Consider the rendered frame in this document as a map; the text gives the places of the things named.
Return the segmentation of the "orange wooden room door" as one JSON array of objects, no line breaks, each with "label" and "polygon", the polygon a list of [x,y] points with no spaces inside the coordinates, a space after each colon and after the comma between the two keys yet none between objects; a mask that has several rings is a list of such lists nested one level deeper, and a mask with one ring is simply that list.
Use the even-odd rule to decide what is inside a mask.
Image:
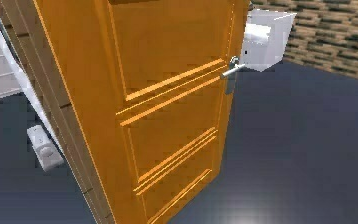
[{"label": "orange wooden room door", "polygon": [[33,0],[115,224],[168,224],[219,173],[249,0]]}]

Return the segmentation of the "white box cabinet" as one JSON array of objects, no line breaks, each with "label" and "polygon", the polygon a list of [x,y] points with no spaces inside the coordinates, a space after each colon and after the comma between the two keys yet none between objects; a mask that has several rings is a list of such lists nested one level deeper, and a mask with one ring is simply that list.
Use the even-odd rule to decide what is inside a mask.
[{"label": "white box cabinet", "polygon": [[283,59],[295,12],[254,9],[248,13],[240,63],[263,72]]}]

